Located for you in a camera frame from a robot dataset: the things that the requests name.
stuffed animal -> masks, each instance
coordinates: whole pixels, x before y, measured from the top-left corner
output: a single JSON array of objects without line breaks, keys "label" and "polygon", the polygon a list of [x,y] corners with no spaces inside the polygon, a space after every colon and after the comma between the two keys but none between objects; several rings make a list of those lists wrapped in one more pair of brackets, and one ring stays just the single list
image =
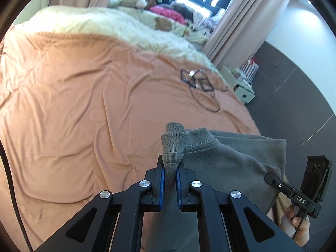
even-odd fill
[{"label": "stuffed animal", "polygon": [[155,6],[156,6],[155,0],[147,0],[147,6],[144,8],[144,10],[150,10],[150,8]]},{"label": "stuffed animal", "polygon": [[173,28],[173,25],[171,21],[165,18],[161,18],[161,17],[155,18],[155,29],[156,30],[169,32],[170,30],[172,30],[172,28]]},{"label": "stuffed animal", "polygon": [[147,6],[147,2],[146,0],[111,0],[109,8],[117,8],[118,6],[143,9]]}]

teddy bear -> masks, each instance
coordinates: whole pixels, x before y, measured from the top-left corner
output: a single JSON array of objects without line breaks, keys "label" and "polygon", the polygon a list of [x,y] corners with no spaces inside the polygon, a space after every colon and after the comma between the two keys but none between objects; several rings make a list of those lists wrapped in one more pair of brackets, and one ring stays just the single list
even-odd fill
[{"label": "teddy bear", "polygon": [[144,9],[147,6],[146,0],[111,0],[109,8],[117,8],[118,6]]},{"label": "teddy bear", "polygon": [[155,18],[155,29],[169,32],[172,30],[173,25],[171,21],[167,20],[166,18],[156,17]]}]

drawer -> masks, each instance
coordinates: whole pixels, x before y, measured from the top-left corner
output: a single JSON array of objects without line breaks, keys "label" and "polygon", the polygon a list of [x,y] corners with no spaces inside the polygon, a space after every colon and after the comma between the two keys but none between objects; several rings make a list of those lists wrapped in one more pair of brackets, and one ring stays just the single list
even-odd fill
[{"label": "drawer", "polygon": [[245,90],[243,87],[238,87],[235,90],[236,96],[244,103],[249,103],[255,95],[251,94],[249,91]]}]

books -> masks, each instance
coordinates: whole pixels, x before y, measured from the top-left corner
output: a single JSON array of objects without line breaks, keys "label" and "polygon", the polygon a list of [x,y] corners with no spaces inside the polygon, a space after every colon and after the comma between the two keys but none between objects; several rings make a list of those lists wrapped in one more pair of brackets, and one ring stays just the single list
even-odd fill
[{"label": "books", "polygon": [[232,69],[231,73],[238,81],[244,80],[246,78],[246,75],[238,68]]},{"label": "books", "polygon": [[241,71],[245,74],[246,78],[244,79],[248,84],[251,85],[255,74],[257,73],[259,65],[257,64],[255,58],[252,56],[248,59],[247,62],[241,67]]}]

white wall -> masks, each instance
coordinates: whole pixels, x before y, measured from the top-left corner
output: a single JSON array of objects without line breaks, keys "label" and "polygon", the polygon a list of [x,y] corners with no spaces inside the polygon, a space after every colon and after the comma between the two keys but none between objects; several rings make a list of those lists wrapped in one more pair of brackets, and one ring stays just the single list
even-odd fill
[{"label": "white wall", "polygon": [[30,0],[25,8],[19,13],[13,24],[23,23],[28,21],[35,15],[36,12],[49,5],[49,0]]},{"label": "white wall", "polygon": [[291,0],[266,41],[310,78],[336,113],[336,38],[320,14]]}]

